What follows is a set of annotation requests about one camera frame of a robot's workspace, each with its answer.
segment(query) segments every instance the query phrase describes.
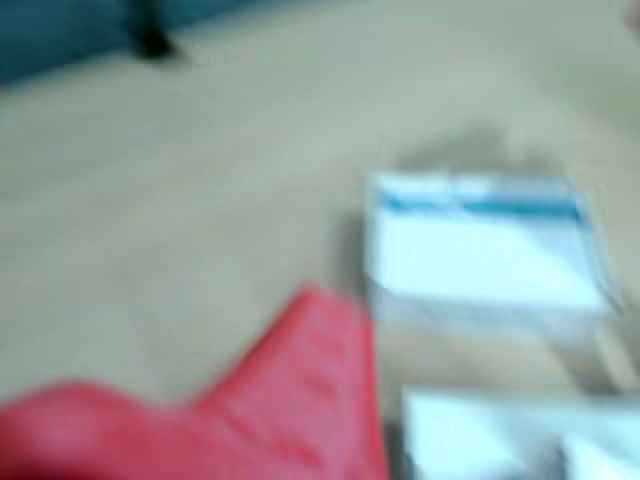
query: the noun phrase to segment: white object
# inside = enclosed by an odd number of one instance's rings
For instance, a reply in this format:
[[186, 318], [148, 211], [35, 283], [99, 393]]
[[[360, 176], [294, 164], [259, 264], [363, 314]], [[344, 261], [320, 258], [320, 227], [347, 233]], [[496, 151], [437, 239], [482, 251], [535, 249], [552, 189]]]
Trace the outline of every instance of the white object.
[[567, 480], [640, 480], [640, 467], [583, 438], [570, 435], [565, 440], [564, 453]]
[[588, 209], [561, 178], [380, 173], [370, 190], [378, 320], [575, 339], [614, 309]]
[[415, 478], [552, 480], [551, 471], [562, 472], [554, 465], [561, 458], [556, 453], [568, 451], [571, 480], [618, 480], [586, 475], [585, 465], [598, 463], [589, 443], [603, 445], [620, 464], [640, 465], [637, 399], [588, 405], [408, 387], [404, 432]]

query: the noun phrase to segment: dark object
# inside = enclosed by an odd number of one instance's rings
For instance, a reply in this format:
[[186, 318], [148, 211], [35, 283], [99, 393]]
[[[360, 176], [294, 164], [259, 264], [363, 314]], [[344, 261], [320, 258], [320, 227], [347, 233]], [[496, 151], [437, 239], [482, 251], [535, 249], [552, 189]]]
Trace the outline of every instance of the dark object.
[[162, 27], [159, 0], [129, 0], [131, 36], [140, 56], [162, 60], [177, 53]]

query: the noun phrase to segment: red cloth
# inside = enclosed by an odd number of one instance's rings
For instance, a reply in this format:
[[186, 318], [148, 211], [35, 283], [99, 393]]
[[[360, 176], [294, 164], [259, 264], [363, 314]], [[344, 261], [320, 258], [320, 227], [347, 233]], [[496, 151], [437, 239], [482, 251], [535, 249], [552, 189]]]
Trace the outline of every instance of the red cloth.
[[225, 380], [182, 407], [94, 383], [0, 410], [0, 478], [383, 480], [372, 326], [301, 292]]

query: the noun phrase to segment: blue stripe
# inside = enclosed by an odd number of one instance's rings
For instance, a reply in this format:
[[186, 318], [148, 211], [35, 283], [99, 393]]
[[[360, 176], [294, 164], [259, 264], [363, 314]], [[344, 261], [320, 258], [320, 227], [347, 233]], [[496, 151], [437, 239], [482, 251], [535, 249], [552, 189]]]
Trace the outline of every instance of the blue stripe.
[[384, 208], [405, 214], [452, 215], [456, 211], [478, 216], [505, 216], [537, 218], [544, 220], [571, 220], [579, 225], [588, 225], [589, 220], [576, 204], [568, 202], [531, 201], [517, 199], [464, 200], [446, 199], [437, 202], [427, 198], [403, 198], [382, 193], [380, 201]]

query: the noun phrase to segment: floor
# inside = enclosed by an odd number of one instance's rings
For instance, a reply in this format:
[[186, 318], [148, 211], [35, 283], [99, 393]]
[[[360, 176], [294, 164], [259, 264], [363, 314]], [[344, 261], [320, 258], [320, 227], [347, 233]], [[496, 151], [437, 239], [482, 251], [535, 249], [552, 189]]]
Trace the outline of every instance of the floor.
[[[367, 174], [456, 139], [551, 158], [640, 298], [640, 45], [623, 3], [245, 12], [183, 34], [188, 61], [114, 54], [2, 92], [1, 398], [76, 376], [191, 395], [301, 283], [360, 292]], [[404, 383], [578, 388], [535, 343], [382, 327], [378, 352], [389, 416]]]

